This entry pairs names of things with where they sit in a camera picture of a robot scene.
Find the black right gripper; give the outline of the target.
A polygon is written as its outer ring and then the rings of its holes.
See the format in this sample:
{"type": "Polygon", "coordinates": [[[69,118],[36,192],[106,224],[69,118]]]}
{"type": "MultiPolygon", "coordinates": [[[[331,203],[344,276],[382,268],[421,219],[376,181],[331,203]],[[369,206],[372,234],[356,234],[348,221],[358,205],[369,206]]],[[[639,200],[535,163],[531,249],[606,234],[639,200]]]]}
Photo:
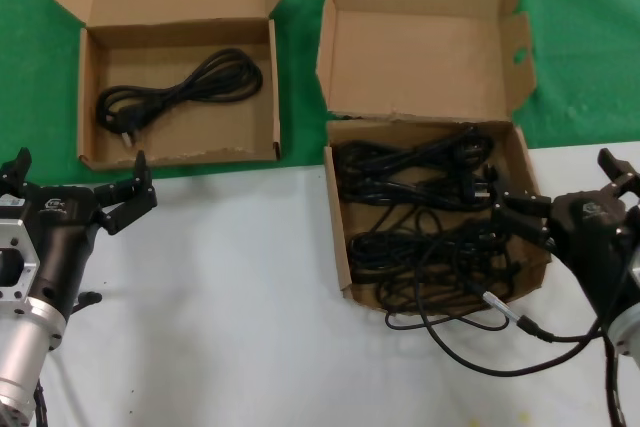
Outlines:
{"type": "Polygon", "coordinates": [[[599,151],[597,163],[608,185],[601,191],[558,196],[553,202],[537,194],[513,193],[495,166],[486,165],[485,175],[491,184],[491,222],[541,248],[549,248],[552,238],[556,256],[575,276],[597,317],[612,321],[639,302],[639,288],[628,278],[639,232],[619,200],[634,191],[634,168],[608,148],[599,151]]]}

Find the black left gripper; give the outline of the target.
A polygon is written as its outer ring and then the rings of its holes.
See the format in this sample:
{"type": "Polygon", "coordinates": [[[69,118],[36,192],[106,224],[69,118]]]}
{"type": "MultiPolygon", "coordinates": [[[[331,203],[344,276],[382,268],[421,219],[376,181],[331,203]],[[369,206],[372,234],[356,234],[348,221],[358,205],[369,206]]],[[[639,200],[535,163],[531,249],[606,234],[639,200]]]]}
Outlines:
{"type": "Polygon", "coordinates": [[[152,174],[143,151],[130,179],[88,187],[27,185],[32,157],[26,147],[1,165],[1,195],[26,200],[25,223],[39,266],[29,290],[63,317],[71,315],[99,225],[115,235],[157,205],[152,174]]]}

